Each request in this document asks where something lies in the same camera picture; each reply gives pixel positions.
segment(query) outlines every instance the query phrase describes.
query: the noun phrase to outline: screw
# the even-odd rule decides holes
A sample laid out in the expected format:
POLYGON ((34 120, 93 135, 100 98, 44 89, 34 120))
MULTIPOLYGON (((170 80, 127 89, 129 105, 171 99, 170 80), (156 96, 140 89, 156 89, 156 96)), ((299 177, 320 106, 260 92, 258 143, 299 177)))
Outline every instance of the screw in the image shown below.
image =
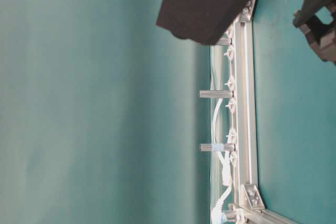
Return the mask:
POLYGON ((252 191, 252 190, 249 190, 249 191, 247 191, 247 194, 248 194, 248 196, 250 196, 250 197, 254 197, 254 196, 256 195, 256 192, 255 192, 255 191, 252 191))
POLYGON ((258 205, 258 200, 257 199, 252 199, 251 203, 252 203, 252 206, 255 207, 256 205, 258 205))
POLYGON ((245 8, 243 9, 243 14, 248 14, 248 8, 245 7, 245 8))

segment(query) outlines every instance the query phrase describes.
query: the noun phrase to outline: teal surface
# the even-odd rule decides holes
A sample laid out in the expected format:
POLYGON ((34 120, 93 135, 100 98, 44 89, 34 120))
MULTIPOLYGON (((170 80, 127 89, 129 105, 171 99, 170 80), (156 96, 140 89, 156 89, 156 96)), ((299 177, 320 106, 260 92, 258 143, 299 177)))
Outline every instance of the teal surface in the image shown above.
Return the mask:
POLYGON ((336 66, 293 27, 302 3, 259 0, 255 13, 259 186, 275 212, 336 223, 336 66))
POLYGON ((208 223, 209 48, 161 0, 0 5, 0 223, 208 223))

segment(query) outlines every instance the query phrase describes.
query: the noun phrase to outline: metal standoff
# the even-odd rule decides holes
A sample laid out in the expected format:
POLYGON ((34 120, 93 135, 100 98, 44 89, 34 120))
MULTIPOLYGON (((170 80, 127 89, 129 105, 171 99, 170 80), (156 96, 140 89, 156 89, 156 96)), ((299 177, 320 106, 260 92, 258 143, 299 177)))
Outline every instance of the metal standoff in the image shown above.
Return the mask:
POLYGON ((200 144, 201 152, 233 152, 234 144, 200 144))
POLYGON ((200 90, 200 98, 232 98, 233 92, 230 90, 200 90))

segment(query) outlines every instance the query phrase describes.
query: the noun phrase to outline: white cable clip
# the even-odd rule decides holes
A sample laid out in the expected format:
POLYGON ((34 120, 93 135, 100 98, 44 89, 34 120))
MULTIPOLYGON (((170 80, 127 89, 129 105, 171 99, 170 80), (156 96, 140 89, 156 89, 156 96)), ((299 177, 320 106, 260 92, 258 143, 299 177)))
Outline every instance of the white cable clip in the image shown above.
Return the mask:
POLYGON ((225 107, 230 109, 231 114, 236 112, 236 99, 231 98, 229 103, 225 107))
POLYGON ((234 56, 235 56, 235 49, 232 45, 230 45, 227 50, 226 53, 224 53, 224 56, 227 56, 227 58, 229 59, 229 61, 232 61, 234 56))
POLYGON ((234 91, 236 88, 235 78, 233 76, 230 76, 230 78, 228 79, 227 83, 225 83, 225 85, 227 85, 231 91, 234 91))

